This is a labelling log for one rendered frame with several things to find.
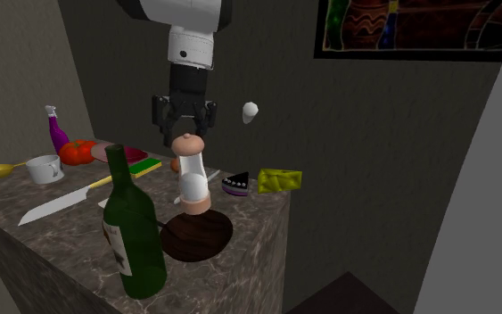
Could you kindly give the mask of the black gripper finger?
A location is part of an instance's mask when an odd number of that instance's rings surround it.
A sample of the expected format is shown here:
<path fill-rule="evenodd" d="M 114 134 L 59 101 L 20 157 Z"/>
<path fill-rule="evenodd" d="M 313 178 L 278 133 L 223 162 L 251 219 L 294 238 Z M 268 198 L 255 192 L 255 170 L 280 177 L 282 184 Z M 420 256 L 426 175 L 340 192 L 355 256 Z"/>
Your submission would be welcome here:
<path fill-rule="evenodd" d="M 181 115 L 168 96 L 152 97 L 152 124 L 159 127 L 166 147 L 172 145 L 173 127 L 180 118 Z"/>
<path fill-rule="evenodd" d="M 193 122 L 196 126 L 195 134 L 203 137 L 209 128 L 213 128 L 216 121 L 217 104 L 213 101 L 193 103 Z"/>

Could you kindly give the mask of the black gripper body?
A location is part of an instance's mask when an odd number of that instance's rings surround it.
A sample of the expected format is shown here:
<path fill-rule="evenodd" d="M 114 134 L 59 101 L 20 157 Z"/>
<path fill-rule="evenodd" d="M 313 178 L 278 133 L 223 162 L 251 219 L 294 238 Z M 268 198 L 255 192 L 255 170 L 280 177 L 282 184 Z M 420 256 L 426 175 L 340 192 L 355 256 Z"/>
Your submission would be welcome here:
<path fill-rule="evenodd" d="M 193 66 L 175 64 L 170 66 L 169 100 L 182 116 L 193 117 L 193 103 L 203 103 L 209 71 Z"/>

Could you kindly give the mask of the pink plate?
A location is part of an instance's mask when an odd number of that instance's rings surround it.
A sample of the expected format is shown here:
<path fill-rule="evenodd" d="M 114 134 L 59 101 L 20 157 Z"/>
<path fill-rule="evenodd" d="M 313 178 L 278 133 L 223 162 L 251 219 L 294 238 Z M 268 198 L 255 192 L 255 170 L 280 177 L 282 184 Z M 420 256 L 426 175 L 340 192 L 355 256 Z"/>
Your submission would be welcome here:
<path fill-rule="evenodd" d="M 111 143 L 108 142 L 101 142 L 94 145 L 91 148 L 91 155 L 98 161 L 108 162 L 105 148 L 109 145 L 111 145 Z M 128 164 L 139 162 L 148 157 L 148 153 L 133 147 L 125 146 L 124 150 Z"/>

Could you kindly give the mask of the green and yellow sponge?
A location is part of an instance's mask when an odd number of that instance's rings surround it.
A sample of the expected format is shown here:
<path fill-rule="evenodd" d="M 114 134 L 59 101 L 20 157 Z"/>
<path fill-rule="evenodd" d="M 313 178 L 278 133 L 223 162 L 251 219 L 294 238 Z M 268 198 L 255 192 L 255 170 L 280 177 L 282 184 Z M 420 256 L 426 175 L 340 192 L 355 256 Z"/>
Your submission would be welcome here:
<path fill-rule="evenodd" d="M 129 167 L 129 172 L 132 178 L 139 178 L 162 165 L 160 160 L 147 158 Z"/>

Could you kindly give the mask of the tan and white pepper mill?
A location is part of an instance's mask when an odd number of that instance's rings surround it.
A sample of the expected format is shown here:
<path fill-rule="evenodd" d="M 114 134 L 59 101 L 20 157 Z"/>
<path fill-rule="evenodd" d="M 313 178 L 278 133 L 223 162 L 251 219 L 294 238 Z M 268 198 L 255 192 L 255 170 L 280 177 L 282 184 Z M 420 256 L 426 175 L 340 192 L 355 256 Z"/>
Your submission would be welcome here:
<path fill-rule="evenodd" d="M 171 148 L 179 160 L 179 204 L 184 213 L 200 215 L 211 207 L 208 177 L 202 160 L 204 142 L 197 135 L 185 133 L 173 140 Z"/>

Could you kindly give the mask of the dark cake slice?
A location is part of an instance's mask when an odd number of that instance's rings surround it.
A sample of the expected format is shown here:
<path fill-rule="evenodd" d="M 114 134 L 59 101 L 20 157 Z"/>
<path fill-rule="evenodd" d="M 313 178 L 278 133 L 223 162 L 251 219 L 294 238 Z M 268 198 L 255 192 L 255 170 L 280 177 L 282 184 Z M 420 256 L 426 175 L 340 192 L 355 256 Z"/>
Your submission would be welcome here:
<path fill-rule="evenodd" d="M 246 196 L 249 193 L 249 172 L 245 171 L 224 178 L 222 180 L 222 189 L 231 195 Z"/>

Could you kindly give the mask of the red tomato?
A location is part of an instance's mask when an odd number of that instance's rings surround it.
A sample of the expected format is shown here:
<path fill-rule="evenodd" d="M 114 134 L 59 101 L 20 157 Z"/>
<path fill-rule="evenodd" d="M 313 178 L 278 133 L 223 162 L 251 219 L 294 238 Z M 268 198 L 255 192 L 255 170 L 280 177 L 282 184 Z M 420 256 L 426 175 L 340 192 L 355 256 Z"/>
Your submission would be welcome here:
<path fill-rule="evenodd" d="M 69 166 L 78 166 L 81 164 L 89 164 L 95 160 L 91 154 L 91 149 L 96 145 L 96 142 L 90 140 L 76 140 L 65 144 L 58 155 L 62 163 Z"/>

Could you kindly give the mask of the yellow green crumpled block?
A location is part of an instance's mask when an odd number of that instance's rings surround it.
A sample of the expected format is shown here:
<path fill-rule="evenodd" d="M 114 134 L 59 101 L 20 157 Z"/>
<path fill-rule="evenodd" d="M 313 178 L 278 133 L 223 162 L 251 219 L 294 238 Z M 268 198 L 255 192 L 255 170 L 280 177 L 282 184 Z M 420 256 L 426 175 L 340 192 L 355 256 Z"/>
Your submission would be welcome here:
<path fill-rule="evenodd" d="M 302 172 L 287 169 L 261 169 L 258 174 L 258 193 L 277 193 L 300 189 Z"/>

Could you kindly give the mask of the purple spray bottle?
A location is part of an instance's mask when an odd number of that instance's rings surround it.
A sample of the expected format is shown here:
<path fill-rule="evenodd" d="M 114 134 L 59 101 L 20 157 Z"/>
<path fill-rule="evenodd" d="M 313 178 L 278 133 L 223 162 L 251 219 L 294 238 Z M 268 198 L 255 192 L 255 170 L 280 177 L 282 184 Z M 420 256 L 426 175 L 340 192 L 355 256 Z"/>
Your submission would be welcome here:
<path fill-rule="evenodd" d="M 52 139 L 54 149 L 58 153 L 70 140 L 66 133 L 59 127 L 55 109 L 56 107 L 52 105 L 45 106 L 49 121 L 49 134 Z"/>

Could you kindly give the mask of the dark brown wooden bowl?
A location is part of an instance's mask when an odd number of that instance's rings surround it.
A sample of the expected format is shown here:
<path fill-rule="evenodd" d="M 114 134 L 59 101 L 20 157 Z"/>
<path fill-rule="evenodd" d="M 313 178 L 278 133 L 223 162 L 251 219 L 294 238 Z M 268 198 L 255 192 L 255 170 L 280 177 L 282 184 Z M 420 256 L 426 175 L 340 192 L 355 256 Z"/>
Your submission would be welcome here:
<path fill-rule="evenodd" d="M 160 232 L 163 251 L 174 260 L 198 262 L 210 259 L 227 246 L 233 224 L 225 214 L 208 210 L 199 215 L 180 213 Z"/>

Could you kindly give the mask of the green wine bottle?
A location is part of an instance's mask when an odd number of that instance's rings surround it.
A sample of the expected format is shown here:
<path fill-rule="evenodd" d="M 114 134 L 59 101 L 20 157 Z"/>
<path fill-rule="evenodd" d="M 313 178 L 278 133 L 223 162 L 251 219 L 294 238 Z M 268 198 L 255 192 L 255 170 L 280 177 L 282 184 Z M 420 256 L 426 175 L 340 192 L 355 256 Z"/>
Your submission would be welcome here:
<path fill-rule="evenodd" d="M 122 145 L 105 148 L 113 188 L 103 211 L 103 229 L 126 294 L 137 300 L 155 295 L 167 269 L 152 199 L 133 182 Z"/>

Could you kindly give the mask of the white mug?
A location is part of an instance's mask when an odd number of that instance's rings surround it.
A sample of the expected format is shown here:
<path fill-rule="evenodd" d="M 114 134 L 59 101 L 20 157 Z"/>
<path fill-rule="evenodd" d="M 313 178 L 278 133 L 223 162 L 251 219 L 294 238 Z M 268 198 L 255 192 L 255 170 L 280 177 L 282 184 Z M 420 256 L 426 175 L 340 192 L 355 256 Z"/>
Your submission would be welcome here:
<path fill-rule="evenodd" d="M 25 164 L 32 181 L 38 185 L 51 184 L 64 178 L 61 159 L 58 155 L 43 155 Z"/>

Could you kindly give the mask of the dark framed wall picture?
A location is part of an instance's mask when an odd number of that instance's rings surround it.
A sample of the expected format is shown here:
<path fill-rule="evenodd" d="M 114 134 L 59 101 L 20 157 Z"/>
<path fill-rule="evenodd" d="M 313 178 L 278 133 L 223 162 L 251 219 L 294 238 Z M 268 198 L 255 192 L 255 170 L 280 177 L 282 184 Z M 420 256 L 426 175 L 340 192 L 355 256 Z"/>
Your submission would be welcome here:
<path fill-rule="evenodd" d="M 502 0 L 319 0 L 314 57 L 502 62 Z"/>

